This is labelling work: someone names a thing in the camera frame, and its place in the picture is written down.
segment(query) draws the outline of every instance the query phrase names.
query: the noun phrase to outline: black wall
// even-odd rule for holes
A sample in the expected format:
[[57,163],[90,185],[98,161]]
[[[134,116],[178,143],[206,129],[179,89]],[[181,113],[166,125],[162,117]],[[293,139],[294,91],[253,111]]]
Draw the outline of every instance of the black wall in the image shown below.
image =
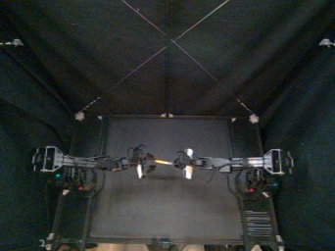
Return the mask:
[[[17,33],[0,21],[2,41],[13,41]],[[27,169],[31,151],[45,145],[69,150],[71,117],[27,48],[0,47],[0,66],[0,250],[38,250],[55,194],[50,176]]]
[[335,250],[335,49],[318,48],[264,125],[266,148],[297,159],[277,198],[281,230],[296,250]]

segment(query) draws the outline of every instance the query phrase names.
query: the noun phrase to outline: metal frame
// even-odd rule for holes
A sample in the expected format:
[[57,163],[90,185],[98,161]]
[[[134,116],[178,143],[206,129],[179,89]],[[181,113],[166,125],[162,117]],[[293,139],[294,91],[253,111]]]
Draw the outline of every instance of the metal frame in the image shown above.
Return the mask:
[[42,169],[38,169],[38,164],[34,164],[34,171],[43,173],[55,173],[63,166],[75,166],[78,168],[90,168],[94,169],[98,162],[94,158],[82,158],[73,157],[65,154],[55,146],[46,146],[45,148],[37,148],[34,154],[34,163],[35,159],[39,158],[41,151],[45,151],[45,160]]
[[[238,148],[238,145],[236,145],[236,136],[234,136],[234,124],[229,121],[230,125],[230,132],[232,132],[232,151],[233,151],[233,156],[236,155],[236,150]],[[105,135],[105,123],[102,121],[101,123],[101,150],[103,147],[103,135]],[[258,148],[262,149],[262,143],[261,143],[261,138],[257,140],[258,141]],[[139,243],[139,244],[161,244],[163,243],[161,239],[150,239],[150,238],[93,238],[90,237],[90,228],[91,228],[91,222],[93,222],[93,209],[94,209],[94,204],[95,204],[95,198],[99,194],[98,192],[93,192],[89,194],[89,196],[85,199],[89,199],[87,202],[87,211],[86,211],[86,222],[83,226],[83,231],[82,231],[82,238],[81,239],[71,239],[71,238],[63,238],[59,236],[58,231],[59,231],[59,224],[62,221],[62,214],[65,211],[66,207],[66,196],[61,194],[59,197],[59,204],[58,204],[58,209],[57,209],[57,216],[55,216],[55,222],[54,222],[54,227],[53,227],[53,239],[50,240],[54,242],[53,246],[53,251],[58,250],[61,245],[63,243],[73,243],[77,244],[81,251],[86,250],[86,245],[87,243]],[[273,204],[273,198],[264,198],[262,201],[266,203],[266,209],[264,208],[264,212],[270,216],[270,221],[269,224],[273,229],[273,234],[272,236],[264,236],[262,239],[256,239],[250,238],[250,225],[249,225],[249,217],[250,215],[246,213],[250,211],[248,201],[244,201],[241,199],[236,199],[237,203],[240,204],[240,210],[241,210],[241,219],[242,219],[242,235],[241,235],[241,240],[237,239],[224,239],[224,240],[208,240],[206,242],[204,240],[197,240],[197,239],[174,239],[170,240],[171,244],[185,244],[185,243],[194,243],[194,244],[206,244],[206,245],[245,245],[246,251],[252,251],[253,247],[256,244],[266,245],[274,248],[274,250],[280,250],[280,242],[281,242],[281,235],[278,232],[278,223],[277,223],[277,217],[276,217],[276,209],[274,209],[274,204]]]
[[[280,162],[280,171],[276,172],[276,168],[274,168],[274,153],[278,153],[280,154],[280,159],[282,160],[282,152],[284,150],[282,149],[273,149],[270,150],[266,155],[265,155],[265,170],[272,174],[272,175],[280,175],[280,176],[284,176],[286,173],[284,171],[284,162],[281,161]],[[293,165],[296,164],[294,163],[294,158],[292,156],[292,153],[289,153],[289,158],[292,160],[292,163]]]

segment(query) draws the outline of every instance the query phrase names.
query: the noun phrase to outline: black fabric backdrop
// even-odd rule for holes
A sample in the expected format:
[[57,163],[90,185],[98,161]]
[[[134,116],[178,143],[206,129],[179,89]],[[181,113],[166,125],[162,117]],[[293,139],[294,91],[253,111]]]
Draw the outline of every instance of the black fabric backdrop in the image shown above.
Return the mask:
[[318,47],[335,40],[334,1],[230,1],[177,41],[220,82],[139,13],[177,39],[224,1],[129,4],[138,13],[123,1],[0,1],[0,42],[26,43],[0,47],[0,248],[46,236],[46,180],[29,175],[29,154],[69,150],[74,115],[102,96],[87,113],[249,116],[240,98],[262,116],[266,149],[297,158],[277,198],[289,246],[334,250],[335,48]]

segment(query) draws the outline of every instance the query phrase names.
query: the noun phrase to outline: wire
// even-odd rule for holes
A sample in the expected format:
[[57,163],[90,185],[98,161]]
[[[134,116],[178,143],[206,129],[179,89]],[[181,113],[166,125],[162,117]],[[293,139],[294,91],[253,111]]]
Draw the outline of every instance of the wire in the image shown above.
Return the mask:
[[101,156],[93,156],[93,157],[89,157],[89,158],[83,158],[83,157],[75,157],[75,156],[71,156],[69,154],[65,154],[65,156],[73,158],[73,159],[81,159],[81,160],[94,160],[94,159],[101,159],[101,158],[110,158],[110,156],[106,156],[106,155],[101,155]]
[[230,176],[228,176],[228,185],[229,185],[229,191],[230,191],[233,194],[237,194],[237,192],[234,192],[234,190],[233,190],[233,188],[232,188]]
[[150,21],[150,19],[141,13],[141,11],[139,10],[137,10],[133,6],[131,6],[131,4],[127,2],[127,1],[125,1],[125,0],[122,0],[122,2],[133,9],[133,11],[151,24],[151,26],[163,34],[163,35],[166,35],[166,33],[161,30],[161,28]]
[[142,161],[146,161],[146,159],[147,159],[147,151],[146,151],[146,145],[145,144],[141,144],[141,145],[138,145],[135,147],[133,155],[135,154],[135,152],[138,154],[139,159]]
[[182,154],[186,154],[185,151],[178,151],[177,154],[182,155]]
[[213,15],[214,15],[214,13],[224,7],[224,6],[226,6],[228,4],[229,4],[229,2],[230,2],[232,0],[228,0],[225,3],[222,3],[216,9],[214,9],[214,11],[212,11],[210,12],[210,14],[209,15],[206,15],[206,17],[201,20],[201,21],[198,21],[193,26],[192,26],[192,28],[175,39],[175,41],[179,39],[179,38],[182,38],[182,36],[190,31],[190,30],[193,30],[208,18],[210,18]]
[[142,64],[141,66],[131,71],[131,73],[117,83],[114,84],[110,89],[103,93],[103,95],[101,97],[98,97],[97,99],[93,100],[93,102],[86,106],[83,107],[83,109],[79,111],[79,113],[83,113],[86,110],[89,110],[94,104],[103,98],[103,96],[127,79],[130,78],[153,60],[154,58],[157,58],[157,56],[159,54],[162,54],[162,52],[167,49],[167,47],[163,47]]
[[201,179],[198,179],[198,178],[197,178],[197,181],[200,181],[200,182],[204,183],[204,184],[209,184],[209,183],[214,180],[214,176],[216,176],[217,170],[218,170],[218,169],[214,170],[213,175],[212,175],[212,177],[210,177],[210,179],[209,179],[208,181],[204,181],[204,180],[201,180]]
[[226,86],[222,84],[222,82],[216,78],[216,76],[209,72],[209,70],[204,67],[204,65],[197,61],[197,59],[190,55],[190,53],[183,49],[183,47],[177,43],[175,40],[171,41],[175,46],[182,50],[182,52],[189,56],[189,58],[194,61],[194,63],[202,68],[202,70],[206,72],[206,74],[213,78],[213,80],[225,88],[226,92],[232,95],[232,97],[237,100],[238,104],[250,112],[250,114],[254,114],[253,110],[246,106],[246,104],[241,101],[241,99],[229,91]]

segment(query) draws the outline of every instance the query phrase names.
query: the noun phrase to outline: black enclosure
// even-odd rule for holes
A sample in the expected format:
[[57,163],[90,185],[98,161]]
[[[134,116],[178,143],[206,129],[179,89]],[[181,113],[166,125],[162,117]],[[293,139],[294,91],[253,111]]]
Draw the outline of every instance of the black enclosure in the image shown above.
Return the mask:
[[[233,124],[230,119],[93,119],[78,130],[73,154],[90,156],[102,147],[105,155],[126,156],[129,147],[146,144],[157,158],[170,161],[186,148],[193,148],[200,157],[232,158],[236,151],[261,156],[258,136],[258,126],[249,120]],[[162,165],[142,179],[134,170],[106,173],[90,239],[242,243],[238,200],[224,174],[217,173],[210,183],[202,183],[212,175],[200,171],[188,180],[182,170]]]
[[[274,197],[281,235],[290,250],[335,250],[334,13],[329,0],[0,0],[0,250],[38,250],[62,204],[53,176],[29,169],[35,148],[125,155],[141,143],[169,160],[185,147],[228,158],[262,156],[262,144],[290,150],[294,174]],[[163,166],[143,180],[107,174],[90,240],[170,234],[224,243],[220,230],[241,244],[226,182],[221,174],[209,185],[181,180]],[[89,201],[67,198],[59,229],[81,239]],[[134,219],[138,226],[123,225]]]

